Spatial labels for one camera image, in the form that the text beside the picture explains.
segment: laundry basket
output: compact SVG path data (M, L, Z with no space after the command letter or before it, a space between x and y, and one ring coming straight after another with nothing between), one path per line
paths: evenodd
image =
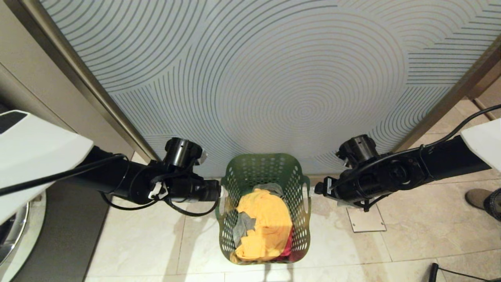
M310 179L302 174L298 160L287 154L241 155L229 162L226 176L221 180L221 185L228 193L226 198L221 199L223 212L219 206L215 210L219 222L219 245L228 260L236 248L233 228L236 225L238 202L243 195L252 192L255 185L265 183L277 183L284 191L284 200L289 206L293 223L291 255L286 261L242 264L292 263L302 259L310 247ZM307 187L307 199L303 199L303 185Z

